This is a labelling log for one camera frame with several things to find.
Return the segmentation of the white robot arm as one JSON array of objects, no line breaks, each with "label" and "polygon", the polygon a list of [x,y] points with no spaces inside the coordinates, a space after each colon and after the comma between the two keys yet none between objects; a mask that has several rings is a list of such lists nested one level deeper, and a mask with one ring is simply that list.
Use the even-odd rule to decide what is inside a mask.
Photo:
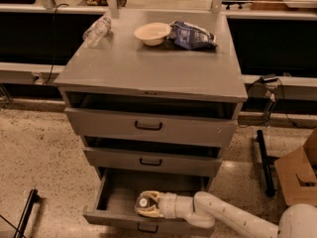
[{"label": "white robot arm", "polygon": [[245,238],[317,238],[317,208],[303,203],[287,208],[277,225],[205,191],[183,196],[146,190],[136,200],[135,211],[151,218],[184,219],[206,229],[218,219]]}]

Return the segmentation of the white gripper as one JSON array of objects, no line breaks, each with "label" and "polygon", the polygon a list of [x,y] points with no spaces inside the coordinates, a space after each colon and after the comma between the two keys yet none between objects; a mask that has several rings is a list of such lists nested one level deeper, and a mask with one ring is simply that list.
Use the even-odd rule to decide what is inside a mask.
[{"label": "white gripper", "polygon": [[153,200],[158,200],[158,208],[150,206],[148,208],[136,208],[136,212],[140,215],[151,217],[151,218],[175,218],[175,203],[176,194],[175,193],[162,193],[156,190],[146,190],[140,193],[141,197],[151,198]]}]

